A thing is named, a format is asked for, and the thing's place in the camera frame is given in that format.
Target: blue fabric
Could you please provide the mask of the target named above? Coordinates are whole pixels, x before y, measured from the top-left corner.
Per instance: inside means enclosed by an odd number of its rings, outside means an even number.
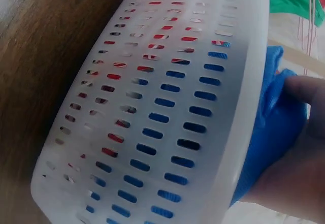
[[[268,47],[255,125],[231,205],[288,151],[306,122],[306,104],[282,91],[285,79],[295,73],[286,69],[276,75],[282,55],[282,47]]]

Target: wooden stick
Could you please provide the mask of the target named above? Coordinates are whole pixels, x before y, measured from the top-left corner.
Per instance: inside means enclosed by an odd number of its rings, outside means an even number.
[[[299,50],[290,48],[286,45],[283,45],[274,40],[268,40],[268,45],[276,45],[282,46],[284,49],[283,58],[294,63],[300,65],[308,70],[311,70],[314,73],[317,73],[321,76],[325,76],[325,61],[317,60],[311,56],[308,56]]]

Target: finger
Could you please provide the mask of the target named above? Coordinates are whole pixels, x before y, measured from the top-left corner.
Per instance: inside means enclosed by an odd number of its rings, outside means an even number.
[[[325,80],[306,76],[291,76],[286,79],[284,88],[298,100],[311,104],[317,91],[325,88]]]

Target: hand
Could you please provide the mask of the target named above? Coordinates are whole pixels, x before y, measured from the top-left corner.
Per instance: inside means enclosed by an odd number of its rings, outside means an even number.
[[[294,147],[264,171],[241,201],[325,223],[325,80],[293,76],[285,89],[311,105],[310,119]]]

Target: plastic laundry basket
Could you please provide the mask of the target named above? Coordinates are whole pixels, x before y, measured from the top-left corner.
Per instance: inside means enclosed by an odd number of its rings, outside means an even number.
[[[269,0],[124,0],[31,183],[54,224],[219,223],[262,85]]]

